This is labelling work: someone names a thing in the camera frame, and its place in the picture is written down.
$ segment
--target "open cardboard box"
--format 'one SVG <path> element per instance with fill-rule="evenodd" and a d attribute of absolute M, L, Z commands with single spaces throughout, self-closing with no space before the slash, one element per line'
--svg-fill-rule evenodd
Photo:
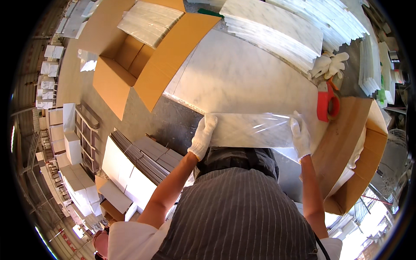
<path fill-rule="evenodd" d="M 364 126 L 367 127 L 364 150 L 353 169 L 354 175 L 327 197 L 347 165 Z M 377 170 L 387 135 L 383 115 L 373 99 L 341 98 L 337 119 L 329 123 L 312 155 L 326 212 L 343 215 L 354 206 Z"/>
<path fill-rule="evenodd" d="M 182 0 L 144 0 L 185 12 Z M 156 50 L 117 28 L 134 0 L 103 0 L 78 39 L 79 48 L 99 55 L 93 86 L 123 120 L 131 87 L 152 111 L 166 86 L 219 17 L 186 13 Z"/>

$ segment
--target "gray striped apron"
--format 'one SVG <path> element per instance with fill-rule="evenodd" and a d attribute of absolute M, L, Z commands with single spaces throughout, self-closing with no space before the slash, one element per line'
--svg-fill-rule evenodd
<path fill-rule="evenodd" d="M 214 170 L 184 188 L 152 259 L 317 259 L 314 232 L 277 176 L 254 168 Z"/>

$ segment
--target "hand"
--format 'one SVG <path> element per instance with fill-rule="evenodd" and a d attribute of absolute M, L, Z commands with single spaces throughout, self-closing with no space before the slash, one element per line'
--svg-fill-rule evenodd
<path fill-rule="evenodd" d="M 297 111 L 293 113 L 297 116 L 300 116 L 300 114 Z M 306 123 L 303 119 L 301 123 L 302 128 L 300 128 L 299 122 L 296 119 L 290 119 L 290 128 L 293 133 L 293 146 L 295 147 L 299 160 L 302 157 L 311 154 L 311 151 L 309 149 L 310 135 L 308 129 L 306 128 Z"/>
<path fill-rule="evenodd" d="M 217 122 L 216 116 L 205 116 L 199 121 L 195 136 L 192 138 L 192 146 L 188 148 L 188 152 L 195 154 L 198 161 L 201 161 L 207 152 Z"/>

